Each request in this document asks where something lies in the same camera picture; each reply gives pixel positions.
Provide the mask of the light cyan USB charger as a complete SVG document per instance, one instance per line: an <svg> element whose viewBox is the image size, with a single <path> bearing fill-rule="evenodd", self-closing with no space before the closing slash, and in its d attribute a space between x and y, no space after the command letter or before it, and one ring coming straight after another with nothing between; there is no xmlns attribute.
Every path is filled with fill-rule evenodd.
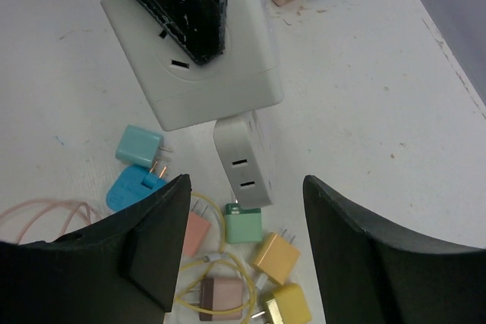
<svg viewBox="0 0 486 324"><path fill-rule="evenodd" d="M171 149L163 146L160 133L129 124L118 142L115 158L129 165L150 169L156 162L171 162Z"/></svg>

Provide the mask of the white cube socket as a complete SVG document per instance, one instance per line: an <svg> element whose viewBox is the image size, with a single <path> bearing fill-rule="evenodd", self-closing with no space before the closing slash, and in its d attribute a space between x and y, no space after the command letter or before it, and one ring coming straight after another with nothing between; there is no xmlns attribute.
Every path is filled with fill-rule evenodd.
<svg viewBox="0 0 486 324"><path fill-rule="evenodd" d="M266 108L284 98L265 0L229 0L225 49L196 65L136 0L101 5L165 131Z"/></svg>

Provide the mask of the mint green USB charger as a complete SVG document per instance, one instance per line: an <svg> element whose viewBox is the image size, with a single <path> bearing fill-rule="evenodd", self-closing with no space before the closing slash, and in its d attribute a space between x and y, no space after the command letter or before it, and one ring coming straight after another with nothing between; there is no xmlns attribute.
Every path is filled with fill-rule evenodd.
<svg viewBox="0 0 486 324"><path fill-rule="evenodd" d="M228 244L259 243L263 240L261 208L243 209L238 203L227 203L223 216Z"/></svg>

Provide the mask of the pink charger brown band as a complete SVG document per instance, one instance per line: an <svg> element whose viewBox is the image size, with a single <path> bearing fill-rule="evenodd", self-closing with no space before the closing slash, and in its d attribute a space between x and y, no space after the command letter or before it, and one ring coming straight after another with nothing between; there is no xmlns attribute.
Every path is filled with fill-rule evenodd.
<svg viewBox="0 0 486 324"><path fill-rule="evenodd" d="M212 311L235 309L243 304L244 284L239 277L213 276L206 277L195 288L189 290L191 302L195 306Z"/></svg>

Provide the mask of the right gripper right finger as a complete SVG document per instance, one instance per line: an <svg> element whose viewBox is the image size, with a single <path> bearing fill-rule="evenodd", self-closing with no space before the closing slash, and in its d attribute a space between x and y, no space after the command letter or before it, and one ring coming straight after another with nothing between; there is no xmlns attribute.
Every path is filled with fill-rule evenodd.
<svg viewBox="0 0 486 324"><path fill-rule="evenodd" d="M308 175L303 201L328 323L483 323L485 251L385 219Z"/></svg>

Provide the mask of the yellow top plug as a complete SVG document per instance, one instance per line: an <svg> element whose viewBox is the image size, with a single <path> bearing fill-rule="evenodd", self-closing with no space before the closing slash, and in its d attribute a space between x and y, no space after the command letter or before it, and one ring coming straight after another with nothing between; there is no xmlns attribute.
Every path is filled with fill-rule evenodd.
<svg viewBox="0 0 486 324"><path fill-rule="evenodd" d="M260 310L251 318L271 324L305 324L312 315L301 286L291 283L263 293Z"/></svg>

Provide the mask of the grey white charger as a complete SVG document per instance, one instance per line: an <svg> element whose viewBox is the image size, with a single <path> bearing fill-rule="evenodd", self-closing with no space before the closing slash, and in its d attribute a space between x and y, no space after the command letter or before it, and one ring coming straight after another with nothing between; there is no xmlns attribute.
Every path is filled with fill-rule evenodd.
<svg viewBox="0 0 486 324"><path fill-rule="evenodd" d="M216 121L213 141L235 199L245 209L274 203L275 156L261 111Z"/></svg>

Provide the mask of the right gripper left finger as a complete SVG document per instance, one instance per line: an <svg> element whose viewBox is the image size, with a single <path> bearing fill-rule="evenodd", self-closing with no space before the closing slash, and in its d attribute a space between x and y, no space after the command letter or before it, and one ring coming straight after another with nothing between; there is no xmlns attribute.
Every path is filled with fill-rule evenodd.
<svg viewBox="0 0 486 324"><path fill-rule="evenodd" d="M161 323L172 309L191 202L179 175L53 242L1 244L3 323Z"/></svg>

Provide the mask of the salmon pink USB charger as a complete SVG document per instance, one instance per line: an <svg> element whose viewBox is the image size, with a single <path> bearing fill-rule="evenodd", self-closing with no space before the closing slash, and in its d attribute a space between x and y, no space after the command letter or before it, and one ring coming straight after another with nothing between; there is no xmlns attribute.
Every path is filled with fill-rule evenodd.
<svg viewBox="0 0 486 324"><path fill-rule="evenodd" d="M190 210L182 248L184 256L193 257L196 255L211 226L212 224L201 215L198 215L194 209Z"/></svg>

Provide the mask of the bright blue plug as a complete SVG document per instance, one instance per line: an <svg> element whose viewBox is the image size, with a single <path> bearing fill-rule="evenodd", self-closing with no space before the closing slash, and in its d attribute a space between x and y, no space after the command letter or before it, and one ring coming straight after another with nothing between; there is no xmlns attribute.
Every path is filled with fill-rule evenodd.
<svg viewBox="0 0 486 324"><path fill-rule="evenodd" d="M139 203L164 187L166 180L140 167L130 165L125 168L106 194L106 205L118 212Z"/></svg>

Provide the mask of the yellow USB charger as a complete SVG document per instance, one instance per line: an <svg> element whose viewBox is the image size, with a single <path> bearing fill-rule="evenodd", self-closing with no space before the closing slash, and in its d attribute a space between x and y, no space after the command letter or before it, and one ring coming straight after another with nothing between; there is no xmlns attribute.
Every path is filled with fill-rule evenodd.
<svg viewBox="0 0 486 324"><path fill-rule="evenodd" d="M258 245L251 266L274 284L284 285L300 255L300 251L281 234L271 232Z"/></svg>

